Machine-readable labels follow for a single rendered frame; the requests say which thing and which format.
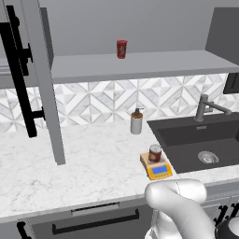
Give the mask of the canned food with red label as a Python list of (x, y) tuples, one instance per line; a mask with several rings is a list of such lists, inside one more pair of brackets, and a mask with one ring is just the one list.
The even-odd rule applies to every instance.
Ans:
[(162, 147), (160, 145), (151, 145), (149, 148), (148, 159), (151, 163), (158, 163), (161, 160)]

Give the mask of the grey open cabinet shelf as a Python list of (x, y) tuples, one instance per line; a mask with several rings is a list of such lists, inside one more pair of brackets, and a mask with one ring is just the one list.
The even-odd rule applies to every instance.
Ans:
[(57, 56), (51, 75), (55, 84), (234, 73), (239, 65), (206, 50)]

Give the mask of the yellow digital scale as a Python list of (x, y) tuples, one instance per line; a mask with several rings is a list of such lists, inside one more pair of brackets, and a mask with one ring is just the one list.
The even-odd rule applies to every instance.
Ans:
[(142, 153), (140, 155), (140, 162), (142, 162), (151, 180), (163, 179), (173, 174), (169, 161), (163, 155), (161, 155), (161, 160), (157, 163), (150, 163), (148, 156), (148, 152)]

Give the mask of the grey open cabinet door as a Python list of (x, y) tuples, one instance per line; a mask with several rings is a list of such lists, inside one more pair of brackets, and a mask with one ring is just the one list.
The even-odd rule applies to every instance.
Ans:
[(35, 75), (47, 128), (49, 130), (54, 160), (58, 165), (63, 165), (65, 164), (65, 156), (63, 151), (62, 133), (49, 68), (47, 44), (45, 41), (40, 6), (38, 0), (20, 1), (22, 15), (26, 26), (26, 33), (33, 54)]

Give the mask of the white soap dispenser bottle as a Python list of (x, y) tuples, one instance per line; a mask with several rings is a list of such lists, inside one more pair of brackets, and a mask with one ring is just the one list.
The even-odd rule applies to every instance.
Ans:
[(131, 115), (131, 133), (141, 134), (142, 132), (143, 114), (140, 112), (140, 108), (137, 107)]

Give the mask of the red drink can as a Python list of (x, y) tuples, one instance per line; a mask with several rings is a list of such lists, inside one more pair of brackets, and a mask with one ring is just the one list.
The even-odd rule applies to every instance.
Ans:
[(118, 40), (117, 41), (117, 55), (119, 59), (124, 59), (126, 56), (126, 49), (127, 49), (127, 40)]

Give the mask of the dark grey sink basin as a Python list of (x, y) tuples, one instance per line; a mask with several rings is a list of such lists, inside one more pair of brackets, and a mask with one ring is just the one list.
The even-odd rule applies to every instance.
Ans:
[(178, 174), (239, 164), (239, 113), (149, 120)]

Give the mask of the grey sink tap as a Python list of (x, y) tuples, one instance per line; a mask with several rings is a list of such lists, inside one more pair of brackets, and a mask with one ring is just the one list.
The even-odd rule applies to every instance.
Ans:
[(199, 100), (199, 104), (197, 107), (195, 120), (196, 121), (203, 121), (204, 120), (204, 114), (212, 112), (214, 109), (224, 113), (225, 115), (230, 115), (232, 112), (230, 109), (227, 109), (223, 106), (217, 105), (214, 102), (208, 101), (208, 95), (202, 94)]

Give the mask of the grey drawer front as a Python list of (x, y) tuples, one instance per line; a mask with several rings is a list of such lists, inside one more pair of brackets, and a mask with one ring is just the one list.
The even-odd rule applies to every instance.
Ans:
[(144, 239), (152, 209), (144, 204), (87, 216), (32, 223), (36, 239)]

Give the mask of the dark wall appliance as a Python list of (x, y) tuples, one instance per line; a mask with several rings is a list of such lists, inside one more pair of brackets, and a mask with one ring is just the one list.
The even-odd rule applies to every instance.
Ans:
[(223, 93), (239, 93), (239, 73), (230, 73), (228, 75)]

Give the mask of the grey wall cabinet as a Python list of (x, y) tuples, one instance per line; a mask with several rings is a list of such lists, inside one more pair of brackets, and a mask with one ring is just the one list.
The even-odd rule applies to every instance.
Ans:
[(205, 49), (239, 65), (239, 7), (216, 7)]

